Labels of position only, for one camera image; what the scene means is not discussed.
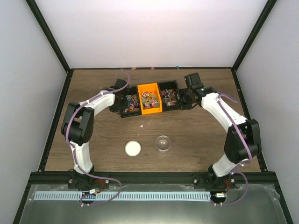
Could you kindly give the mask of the black bin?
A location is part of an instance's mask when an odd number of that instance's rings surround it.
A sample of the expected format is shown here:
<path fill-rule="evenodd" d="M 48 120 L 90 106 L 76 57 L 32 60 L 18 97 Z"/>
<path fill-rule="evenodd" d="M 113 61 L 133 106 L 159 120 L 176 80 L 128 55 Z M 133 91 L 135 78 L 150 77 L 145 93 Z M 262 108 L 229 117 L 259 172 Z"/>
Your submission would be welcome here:
<path fill-rule="evenodd" d="M 173 80 L 173 81 L 159 82 L 157 84 L 161 96 L 163 112 L 180 110 L 177 81 Z"/>
<path fill-rule="evenodd" d="M 141 115 L 141 104 L 137 86 L 130 87 L 120 109 L 121 118 Z"/>

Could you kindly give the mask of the orange candy bin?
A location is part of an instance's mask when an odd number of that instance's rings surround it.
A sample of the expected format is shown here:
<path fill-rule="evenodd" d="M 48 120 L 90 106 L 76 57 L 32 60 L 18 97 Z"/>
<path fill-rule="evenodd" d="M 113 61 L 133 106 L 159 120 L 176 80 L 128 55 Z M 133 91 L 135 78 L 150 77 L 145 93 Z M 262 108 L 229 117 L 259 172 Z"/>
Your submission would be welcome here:
<path fill-rule="evenodd" d="M 142 115 L 161 113 L 162 100 L 157 83 L 140 84 L 137 86 Z"/>

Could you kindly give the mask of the clear plastic cup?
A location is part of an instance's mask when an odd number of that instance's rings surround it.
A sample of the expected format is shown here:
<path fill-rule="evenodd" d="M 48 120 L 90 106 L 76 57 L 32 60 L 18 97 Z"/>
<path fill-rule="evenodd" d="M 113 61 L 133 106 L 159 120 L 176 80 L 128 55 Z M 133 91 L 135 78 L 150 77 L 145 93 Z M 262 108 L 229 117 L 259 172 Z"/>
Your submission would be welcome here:
<path fill-rule="evenodd" d="M 171 148 L 171 140 L 168 136 L 161 135 L 157 137 L 155 141 L 155 146 L 159 152 L 161 153 L 167 152 Z"/>

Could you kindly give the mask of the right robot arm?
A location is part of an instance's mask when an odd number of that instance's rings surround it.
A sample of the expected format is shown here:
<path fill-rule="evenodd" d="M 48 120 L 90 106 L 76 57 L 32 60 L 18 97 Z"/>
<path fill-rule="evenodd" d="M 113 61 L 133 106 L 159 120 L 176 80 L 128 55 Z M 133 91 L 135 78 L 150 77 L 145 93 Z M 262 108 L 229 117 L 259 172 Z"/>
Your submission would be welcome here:
<path fill-rule="evenodd" d="M 213 188 L 220 187 L 233 170 L 261 153 L 259 123 L 232 109 L 224 98 L 236 103 L 232 96 L 204 86 L 198 73 L 185 76 L 187 88 L 179 90 L 180 105 L 184 109 L 200 106 L 208 111 L 226 131 L 224 155 L 208 169 L 207 181 Z"/>

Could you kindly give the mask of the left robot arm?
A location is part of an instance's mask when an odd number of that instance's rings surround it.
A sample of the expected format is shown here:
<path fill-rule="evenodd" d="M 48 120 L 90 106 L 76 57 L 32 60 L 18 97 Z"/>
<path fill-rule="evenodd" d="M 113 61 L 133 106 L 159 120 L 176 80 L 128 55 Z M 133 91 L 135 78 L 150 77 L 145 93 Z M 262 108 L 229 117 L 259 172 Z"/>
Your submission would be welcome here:
<path fill-rule="evenodd" d="M 117 79 L 114 86 L 101 90 L 90 99 L 80 103 L 70 102 L 67 106 L 61 126 L 61 134 L 71 148 L 74 170 L 81 174 L 79 183 L 86 189 L 95 184 L 95 176 L 90 173 L 93 163 L 89 151 L 94 117 L 121 99 L 128 89 L 128 83 L 129 80 Z"/>

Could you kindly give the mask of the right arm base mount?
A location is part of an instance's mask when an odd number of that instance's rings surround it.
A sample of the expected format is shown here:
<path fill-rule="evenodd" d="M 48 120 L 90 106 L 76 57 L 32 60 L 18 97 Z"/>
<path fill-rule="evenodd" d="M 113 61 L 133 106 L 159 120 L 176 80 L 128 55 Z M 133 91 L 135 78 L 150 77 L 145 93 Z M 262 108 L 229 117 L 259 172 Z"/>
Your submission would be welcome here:
<path fill-rule="evenodd" d="M 232 176 L 225 175 L 217 177 L 216 174 L 211 172 L 196 172 L 192 175 L 193 184 L 196 189 L 235 189 L 235 184 L 231 182 Z"/>

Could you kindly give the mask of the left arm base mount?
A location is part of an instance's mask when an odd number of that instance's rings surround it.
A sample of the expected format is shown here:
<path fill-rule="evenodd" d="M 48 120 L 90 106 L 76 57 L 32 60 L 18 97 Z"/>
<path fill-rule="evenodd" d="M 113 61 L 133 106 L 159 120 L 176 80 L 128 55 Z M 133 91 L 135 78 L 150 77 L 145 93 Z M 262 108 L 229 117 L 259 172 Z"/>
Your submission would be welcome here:
<path fill-rule="evenodd" d="M 80 189 L 80 190 L 90 190 L 90 189 L 107 189 L 109 186 L 109 183 L 105 180 L 100 180 L 96 178 L 92 178 L 90 176 L 80 174 L 76 171 L 73 171 L 69 183 L 68 188 L 69 189 Z"/>

